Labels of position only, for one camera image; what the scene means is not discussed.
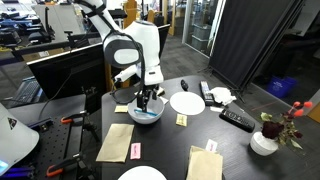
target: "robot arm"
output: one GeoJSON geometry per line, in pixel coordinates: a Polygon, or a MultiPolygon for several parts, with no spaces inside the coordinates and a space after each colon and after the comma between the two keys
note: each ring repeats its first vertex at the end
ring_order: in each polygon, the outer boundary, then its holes
{"type": "Polygon", "coordinates": [[[146,21],[134,21],[126,29],[120,29],[101,0],[75,0],[75,3],[99,31],[106,63],[128,67],[115,77],[116,81],[125,81],[134,74],[141,78],[137,102],[146,111],[150,91],[163,82],[158,28],[146,21]]]}

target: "dark table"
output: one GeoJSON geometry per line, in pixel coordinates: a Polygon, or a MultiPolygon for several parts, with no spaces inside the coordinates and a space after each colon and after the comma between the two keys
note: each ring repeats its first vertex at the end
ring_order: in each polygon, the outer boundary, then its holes
{"type": "MultiPolygon", "coordinates": [[[[55,139],[43,139],[42,133],[40,134],[40,140],[41,142],[41,149],[40,154],[45,154],[46,158],[41,159],[41,157],[35,157],[37,160],[41,161],[41,163],[38,163],[36,166],[36,169],[39,170],[39,174],[37,176],[37,179],[46,179],[44,177],[46,173],[46,169],[49,167],[47,164],[50,165],[57,164],[61,162],[64,158],[71,157],[72,155],[80,152],[80,146],[81,146],[81,137],[82,137],[82,126],[71,126],[68,125],[62,125],[60,123],[60,119],[62,117],[66,117],[72,114],[77,114],[80,111],[83,111],[85,109],[85,95],[77,95],[57,100],[50,101],[47,106],[43,109],[43,112],[40,115],[40,112],[44,106],[45,103],[38,103],[38,104],[32,104],[27,106],[21,106],[17,108],[9,109],[9,111],[12,113],[13,116],[15,116],[19,121],[23,122],[26,125],[29,125],[31,123],[37,122],[38,120],[46,119],[51,117],[54,121],[54,125],[50,126],[49,129],[55,130],[58,129],[59,132],[57,132],[60,135],[60,138],[55,142],[55,139]],[[63,148],[62,157],[59,157],[57,155],[59,153],[59,148],[63,148]],[[53,154],[43,153],[44,150],[53,148],[54,152],[53,154]]],[[[70,165],[67,168],[65,168],[65,171],[62,175],[52,177],[50,179],[76,179],[77,177],[77,165],[70,165]]]]}
{"type": "MultiPolygon", "coordinates": [[[[181,79],[188,83],[190,92],[200,95],[199,82],[205,78],[186,76],[163,82],[160,86],[165,89],[164,98],[170,100],[174,93],[183,91],[181,79]]],[[[223,174],[227,180],[315,179],[305,173],[308,167],[302,158],[287,147],[266,157],[256,154],[249,145],[253,133],[220,119],[219,113],[209,107],[199,115],[188,116],[188,126],[183,127],[176,125],[177,112],[170,102],[166,104],[162,117],[151,125],[137,124],[127,113],[114,113],[115,106],[109,94],[102,97],[102,137],[105,138],[112,123],[134,124],[131,143],[141,142],[142,158],[130,160],[128,155],[123,164],[103,163],[102,179],[118,179],[127,170],[141,165],[158,169],[168,180],[186,179],[190,147],[204,149],[208,139],[218,143],[217,151],[223,156],[223,174]]],[[[255,131],[261,130],[261,124],[235,103],[229,104],[228,108],[255,121],[255,131]]]]}

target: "white vase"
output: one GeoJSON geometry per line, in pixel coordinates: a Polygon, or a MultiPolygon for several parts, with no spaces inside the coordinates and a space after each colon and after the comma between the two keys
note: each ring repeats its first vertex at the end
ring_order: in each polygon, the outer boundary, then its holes
{"type": "Polygon", "coordinates": [[[261,132],[253,134],[250,141],[251,148],[261,156],[267,156],[274,153],[278,149],[278,143],[275,140],[266,138],[261,132]]]}

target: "gray floor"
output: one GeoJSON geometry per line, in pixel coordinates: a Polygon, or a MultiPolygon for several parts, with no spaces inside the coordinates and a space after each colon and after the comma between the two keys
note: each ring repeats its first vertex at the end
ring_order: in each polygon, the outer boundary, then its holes
{"type": "MultiPolygon", "coordinates": [[[[181,44],[181,39],[168,35],[163,54],[161,57],[161,68],[165,79],[171,79],[186,75],[202,75],[208,81],[211,88],[226,87],[226,85],[211,72],[204,71],[209,63],[209,59],[186,45],[181,44]]],[[[21,78],[31,75],[28,68],[23,63],[4,66],[4,69],[12,76],[12,79],[19,84],[21,78]]],[[[12,96],[14,88],[10,83],[0,74],[0,98],[12,96]]],[[[237,100],[237,103],[244,113],[250,114],[253,118],[259,119],[261,112],[270,114],[279,114],[287,111],[290,106],[281,100],[276,99],[268,94],[258,86],[253,84],[249,85],[243,94],[245,103],[237,100]]],[[[98,134],[101,136],[101,110],[96,111],[90,116],[90,119],[97,125],[98,134]]],[[[304,147],[305,154],[302,155],[302,160],[306,162],[315,172],[315,177],[320,179],[320,139],[319,128],[320,124],[313,121],[308,117],[299,118],[296,121],[296,127],[299,129],[303,136],[303,141],[299,141],[304,147]]],[[[90,132],[84,132],[83,136],[83,152],[87,155],[86,162],[90,164],[94,171],[96,171],[97,179],[100,178],[100,165],[95,163],[96,155],[99,151],[101,143],[95,142],[90,132]]]]}

